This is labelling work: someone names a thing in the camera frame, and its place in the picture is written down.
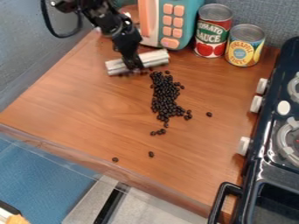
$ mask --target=stovetop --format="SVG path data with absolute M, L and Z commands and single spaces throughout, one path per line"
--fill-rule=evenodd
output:
M 299 223 L 299 37 L 288 40 L 269 80 L 261 79 L 250 111 L 258 113 L 252 138 L 242 137 L 243 185 L 223 183 L 209 224 L 219 221 L 229 194 L 238 197 L 234 224 Z

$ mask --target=wooden table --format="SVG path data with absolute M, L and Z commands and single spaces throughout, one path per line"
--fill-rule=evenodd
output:
M 194 118 L 173 118 L 166 135 L 150 136 L 163 126 L 150 110 L 150 77 L 108 77 L 104 61 L 120 55 L 91 32 L 1 114 L 1 131 L 207 216 L 223 181 L 241 183 L 236 148 L 253 130 L 251 100 L 277 53 L 267 47 L 257 66 L 240 68 L 191 48 L 170 52 L 157 70 L 185 85 L 177 102 Z

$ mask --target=pile of coffee beans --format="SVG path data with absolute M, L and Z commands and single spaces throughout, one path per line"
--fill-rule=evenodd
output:
M 174 82 L 170 71 L 153 72 L 150 78 L 153 84 L 150 88 L 154 89 L 153 99 L 151 102 L 151 110 L 157 114 L 156 119 L 163 122 L 163 126 L 169 128 L 169 121 L 173 116 L 183 116 L 186 121 L 192 119 L 191 110 L 185 110 L 176 103 L 176 99 L 180 96 L 181 89 L 184 86 L 180 82 Z M 163 135 L 166 134 L 166 129 L 152 131 L 150 134 Z

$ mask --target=tin can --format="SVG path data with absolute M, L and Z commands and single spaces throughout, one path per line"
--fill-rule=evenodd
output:
M 209 3 L 199 9 L 195 53 L 206 58 L 218 58 L 225 53 L 233 12 L 225 5 Z
M 254 66 L 260 60 L 265 40 L 265 32 L 259 26 L 234 26 L 227 42 L 226 60 L 237 67 Z

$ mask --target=black cable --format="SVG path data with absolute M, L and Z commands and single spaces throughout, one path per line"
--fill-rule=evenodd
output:
M 42 14 L 45 20 L 45 26 L 48 28 L 49 32 L 56 38 L 58 39 L 66 39 L 69 37 L 72 37 L 73 35 L 76 35 L 78 32 L 81 31 L 82 26 L 83 26 L 83 21 L 82 21 L 82 16 L 80 14 L 80 11 L 77 10 L 75 13 L 77 14 L 77 27 L 75 29 L 73 29 L 70 32 L 67 33 L 62 33 L 62 34 L 58 34 L 52 27 L 52 23 L 51 23 L 51 19 L 49 17 L 49 13 L 48 13 L 48 9 L 46 6 L 46 2 L 45 0 L 40 0 L 40 7 L 42 10 Z M 77 0 L 77 5 L 80 6 L 80 0 Z

